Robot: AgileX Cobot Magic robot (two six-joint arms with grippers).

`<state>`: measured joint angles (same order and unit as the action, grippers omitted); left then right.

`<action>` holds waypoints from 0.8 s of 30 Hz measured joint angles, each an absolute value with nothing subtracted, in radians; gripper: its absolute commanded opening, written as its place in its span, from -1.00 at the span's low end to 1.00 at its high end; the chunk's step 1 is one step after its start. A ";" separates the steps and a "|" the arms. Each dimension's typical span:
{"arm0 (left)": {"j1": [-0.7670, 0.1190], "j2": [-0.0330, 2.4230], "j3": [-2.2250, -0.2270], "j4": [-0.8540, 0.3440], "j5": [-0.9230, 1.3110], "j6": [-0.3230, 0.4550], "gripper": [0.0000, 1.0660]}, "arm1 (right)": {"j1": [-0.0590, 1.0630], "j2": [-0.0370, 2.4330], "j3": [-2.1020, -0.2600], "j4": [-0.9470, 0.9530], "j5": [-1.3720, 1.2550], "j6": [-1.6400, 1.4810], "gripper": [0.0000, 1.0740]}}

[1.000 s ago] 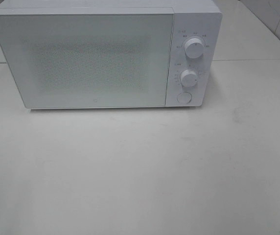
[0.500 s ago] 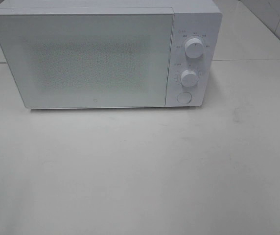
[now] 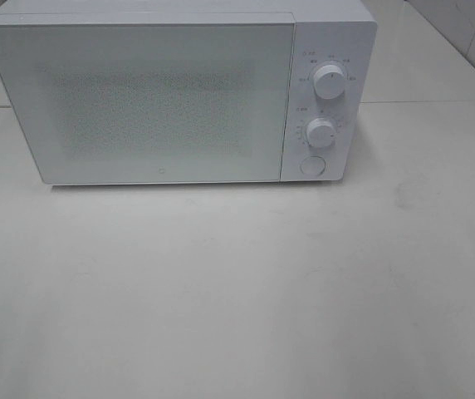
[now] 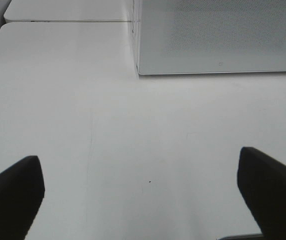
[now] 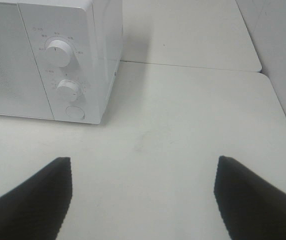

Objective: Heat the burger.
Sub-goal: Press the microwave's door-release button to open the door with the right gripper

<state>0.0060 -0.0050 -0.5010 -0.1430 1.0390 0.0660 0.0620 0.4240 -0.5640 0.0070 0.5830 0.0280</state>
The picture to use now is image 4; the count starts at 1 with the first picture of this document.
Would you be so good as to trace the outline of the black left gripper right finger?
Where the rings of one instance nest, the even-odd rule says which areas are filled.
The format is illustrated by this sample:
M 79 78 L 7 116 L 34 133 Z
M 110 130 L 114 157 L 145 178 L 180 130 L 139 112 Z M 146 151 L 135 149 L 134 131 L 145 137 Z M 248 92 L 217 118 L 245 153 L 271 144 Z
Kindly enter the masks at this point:
M 254 147 L 242 147 L 237 186 L 267 240 L 286 240 L 286 165 Z

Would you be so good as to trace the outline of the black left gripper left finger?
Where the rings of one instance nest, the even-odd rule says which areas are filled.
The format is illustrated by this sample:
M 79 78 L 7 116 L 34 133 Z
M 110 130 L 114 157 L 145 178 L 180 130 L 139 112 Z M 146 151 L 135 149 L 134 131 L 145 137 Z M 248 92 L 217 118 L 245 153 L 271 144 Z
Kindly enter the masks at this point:
M 27 156 L 0 173 L 0 240 L 23 240 L 45 196 L 42 167 Z

